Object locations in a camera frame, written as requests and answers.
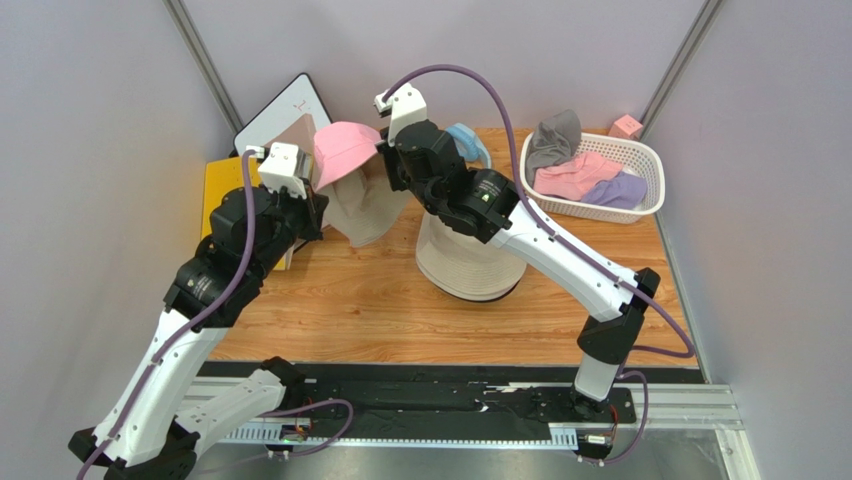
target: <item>white laundry basket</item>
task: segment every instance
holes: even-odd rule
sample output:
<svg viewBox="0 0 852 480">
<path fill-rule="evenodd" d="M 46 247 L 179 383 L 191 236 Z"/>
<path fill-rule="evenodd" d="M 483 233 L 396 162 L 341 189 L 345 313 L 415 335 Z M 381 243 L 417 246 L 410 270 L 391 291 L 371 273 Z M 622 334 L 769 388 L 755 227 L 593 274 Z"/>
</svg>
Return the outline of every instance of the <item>white laundry basket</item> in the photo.
<svg viewBox="0 0 852 480">
<path fill-rule="evenodd" d="M 524 140 L 524 148 L 521 151 L 521 183 L 527 195 L 541 207 L 545 212 L 571 215 L 574 217 L 589 218 L 612 223 L 633 223 L 645 215 L 650 215 L 663 205 L 666 198 L 666 181 L 663 175 L 663 164 L 660 157 L 651 147 L 620 138 L 606 137 L 584 133 L 577 153 L 598 152 L 604 157 L 624 165 L 625 173 L 644 178 L 648 182 L 648 193 L 642 203 L 633 210 L 621 208 L 601 207 L 587 203 L 572 202 L 561 198 L 549 197 L 537 193 L 527 183 L 524 174 L 524 165 L 527 161 L 527 151 L 533 134 L 529 134 Z"/>
</svg>

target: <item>wooden table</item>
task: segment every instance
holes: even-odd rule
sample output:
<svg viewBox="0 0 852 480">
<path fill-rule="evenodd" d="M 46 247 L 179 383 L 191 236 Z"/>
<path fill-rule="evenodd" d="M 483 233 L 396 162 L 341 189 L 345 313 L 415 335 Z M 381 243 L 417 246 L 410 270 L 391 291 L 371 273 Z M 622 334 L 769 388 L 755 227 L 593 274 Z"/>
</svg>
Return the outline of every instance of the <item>wooden table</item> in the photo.
<svg viewBox="0 0 852 480">
<path fill-rule="evenodd" d="M 494 166 L 511 176 L 502 129 L 478 133 Z M 518 147 L 529 130 L 516 130 Z M 213 359 L 576 364 L 577 335 L 587 312 L 550 279 L 527 268 L 518 287 L 494 303 L 474 304 L 433 286 L 417 269 L 414 250 L 422 207 L 412 199 L 380 240 L 354 249 L 335 230 L 299 251 L 291 270 L 273 272 L 263 293 L 245 309 Z M 573 217 L 553 218 L 608 258 L 633 269 L 651 267 L 662 277 L 657 300 L 686 329 L 671 271 L 652 217 L 617 225 Z M 683 345 L 649 309 L 639 342 L 675 350 Z M 636 352 L 631 364 L 689 365 Z"/>
</svg>

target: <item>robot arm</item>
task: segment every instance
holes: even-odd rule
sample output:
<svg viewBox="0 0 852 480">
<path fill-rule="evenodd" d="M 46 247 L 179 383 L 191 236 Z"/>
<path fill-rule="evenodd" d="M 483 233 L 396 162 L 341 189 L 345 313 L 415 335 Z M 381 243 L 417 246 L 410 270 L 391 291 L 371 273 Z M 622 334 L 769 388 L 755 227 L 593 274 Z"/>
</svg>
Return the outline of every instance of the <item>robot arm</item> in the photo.
<svg viewBox="0 0 852 480">
<path fill-rule="evenodd" d="M 647 304 L 545 234 L 519 204 L 514 184 L 503 174 L 468 170 L 452 137 L 426 119 L 426 103 L 410 84 L 386 102 L 383 97 L 384 93 L 376 96 L 374 104 L 382 117 L 391 118 L 378 145 L 391 188 L 410 190 L 427 212 L 454 231 L 522 258 L 589 311 L 578 339 L 584 355 L 574 389 L 579 394 L 578 408 L 600 408 L 636 341 Z M 559 227 L 535 203 L 531 206 L 559 236 L 653 297 L 659 285 L 655 272 L 643 269 L 637 273 L 607 260 Z"/>
<path fill-rule="evenodd" d="M 228 300 L 187 331 L 153 365 L 123 426 L 96 461 L 97 465 L 110 468 L 110 478 L 162 478 L 171 472 L 184 478 L 207 448 L 251 418 L 286 405 L 291 396 L 296 397 L 290 395 L 291 390 L 304 381 L 289 363 L 276 357 L 220 397 L 177 412 L 201 365 L 242 309 L 260 294 L 263 280 L 272 268 L 298 238 L 322 237 L 322 213 L 328 199 L 314 195 L 310 188 L 310 158 L 293 145 L 273 144 L 268 155 L 263 149 L 257 150 L 262 152 L 259 160 L 266 158 L 258 168 L 263 185 L 252 190 L 256 228 L 248 270 Z M 118 403 L 99 425 L 77 432 L 69 443 L 81 460 L 109 437 L 119 412 L 149 368 L 149 359 L 163 342 L 216 301 L 234 277 L 246 242 L 246 199 L 242 190 L 225 195 L 210 216 L 212 234 L 201 241 L 195 256 L 178 269 L 166 293 L 154 338 Z"/>
</svg>

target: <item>white straw hat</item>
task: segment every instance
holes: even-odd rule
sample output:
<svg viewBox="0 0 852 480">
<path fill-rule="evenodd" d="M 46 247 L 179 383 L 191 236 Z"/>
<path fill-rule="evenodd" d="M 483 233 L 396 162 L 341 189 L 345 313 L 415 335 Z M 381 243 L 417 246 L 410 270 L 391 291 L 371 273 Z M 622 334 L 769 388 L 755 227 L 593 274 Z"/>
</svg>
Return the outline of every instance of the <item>white straw hat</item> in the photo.
<svg viewBox="0 0 852 480">
<path fill-rule="evenodd" d="M 508 295 L 527 268 L 520 258 L 456 233 L 428 213 L 420 224 L 415 258 L 417 267 L 435 286 L 473 302 Z"/>
</svg>

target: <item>metal floor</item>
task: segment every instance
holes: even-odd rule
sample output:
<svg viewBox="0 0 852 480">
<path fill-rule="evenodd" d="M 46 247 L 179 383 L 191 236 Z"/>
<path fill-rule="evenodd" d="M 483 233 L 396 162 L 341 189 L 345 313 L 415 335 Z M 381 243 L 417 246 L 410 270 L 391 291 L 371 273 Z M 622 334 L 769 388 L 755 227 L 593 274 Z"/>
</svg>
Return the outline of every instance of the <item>metal floor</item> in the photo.
<svg viewBox="0 0 852 480">
<path fill-rule="evenodd" d="M 616 451 L 633 432 L 619 436 Z M 646 431 L 629 461 L 605 468 L 577 463 L 573 452 L 436 448 L 332 447 L 289 463 L 259 460 L 232 470 L 198 475 L 208 468 L 262 453 L 260 445 L 218 444 L 190 478 L 286 480 L 720 480 L 728 479 L 713 430 Z"/>
</svg>

